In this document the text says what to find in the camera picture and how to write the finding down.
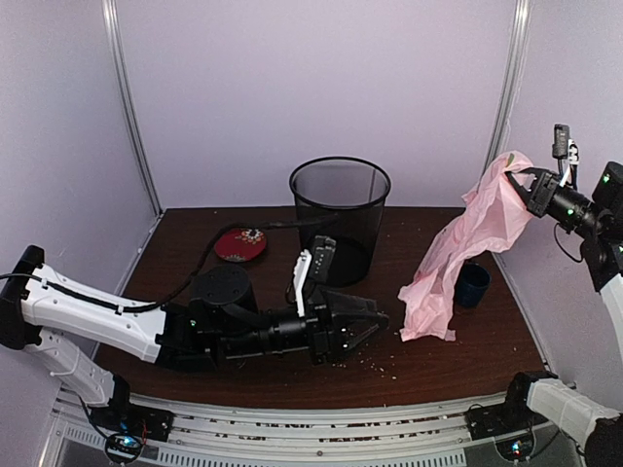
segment metal pole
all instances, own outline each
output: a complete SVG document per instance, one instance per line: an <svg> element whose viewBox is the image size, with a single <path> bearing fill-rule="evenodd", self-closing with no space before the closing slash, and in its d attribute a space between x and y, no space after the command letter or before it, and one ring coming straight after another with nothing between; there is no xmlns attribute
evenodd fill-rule
<svg viewBox="0 0 623 467"><path fill-rule="evenodd" d="M510 45L508 48L508 60L506 62L506 72L502 84L502 93L497 106L495 117L494 132L489 143L487 159L483 167L483 173L489 164L497 157L502 149L505 129L510 117L517 91L519 80L523 71L523 64L526 57L526 45L528 42L528 30L530 25L531 0L517 0L515 5L515 20L511 33Z"/></svg>
<svg viewBox="0 0 623 467"><path fill-rule="evenodd" d="M117 72L117 83L119 85L132 150L134 151L140 178L147 192L152 209L154 210L154 215L158 217L163 213L163 208L160 204L160 200L158 199L154 179L149 169L149 164L145 155L145 148L143 146L143 141L138 128L136 111L134 109L132 96L129 90L128 71L126 69L126 60L124 58L124 51L122 47L121 32L117 21L116 0L102 0L102 7L104 13L104 24L106 25L110 52L115 63L115 71Z"/></svg>

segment red round mat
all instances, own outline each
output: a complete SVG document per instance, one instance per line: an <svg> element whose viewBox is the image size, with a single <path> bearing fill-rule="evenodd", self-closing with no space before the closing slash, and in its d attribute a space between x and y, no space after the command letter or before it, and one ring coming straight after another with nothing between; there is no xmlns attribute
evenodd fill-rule
<svg viewBox="0 0 623 467"><path fill-rule="evenodd" d="M243 263L262 253L266 242L266 235L257 229L233 229L216 242L214 252L222 260Z"/></svg>

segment dark blue cup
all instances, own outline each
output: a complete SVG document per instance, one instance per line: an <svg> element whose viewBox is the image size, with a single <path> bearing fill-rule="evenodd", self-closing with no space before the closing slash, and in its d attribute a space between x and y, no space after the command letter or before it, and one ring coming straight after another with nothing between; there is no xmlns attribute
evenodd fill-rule
<svg viewBox="0 0 623 467"><path fill-rule="evenodd" d="M460 269L455 286L455 303L473 308L480 303L491 284L491 275L476 263L466 263Z"/></svg>

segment white wall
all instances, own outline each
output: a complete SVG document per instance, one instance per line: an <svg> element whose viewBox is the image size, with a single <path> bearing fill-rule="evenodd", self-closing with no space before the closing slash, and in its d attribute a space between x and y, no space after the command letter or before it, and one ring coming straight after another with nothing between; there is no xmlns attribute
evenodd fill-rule
<svg viewBox="0 0 623 467"><path fill-rule="evenodd" d="M623 10L615 0L538 0L508 149L555 169L555 123L580 148L579 189L589 197L607 161L623 162ZM556 246L551 220L533 220L503 255L554 370L598 401L623 410L623 364L585 264ZM564 244L578 254L577 238Z"/></svg>
<svg viewBox="0 0 623 467"><path fill-rule="evenodd" d="M29 243L113 291L153 223L131 155L98 0L0 5L0 272ZM36 464L58 383L0 348L0 459Z"/></svg>
<svg viewBox="0 0 623 467"><path fill-rule="evenodd" d="M388 202L462 205L486 157L513 1L119 1L164 206L291 204L327 154L379 163Z"/></svg>

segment black mesh wastebasket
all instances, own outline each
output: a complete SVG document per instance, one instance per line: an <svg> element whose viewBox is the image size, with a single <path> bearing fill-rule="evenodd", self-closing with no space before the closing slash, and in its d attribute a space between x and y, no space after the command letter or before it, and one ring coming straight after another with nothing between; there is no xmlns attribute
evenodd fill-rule
<svg viewBox="0 0 623 467"><path fill-rule="evenodd" d="M334 223L299 229L303 248L319 234L337 241L328 285L351 285L368 273L390 188L380 167L344 156L306 162L290 175L298 219L338 213Z"/></svg>

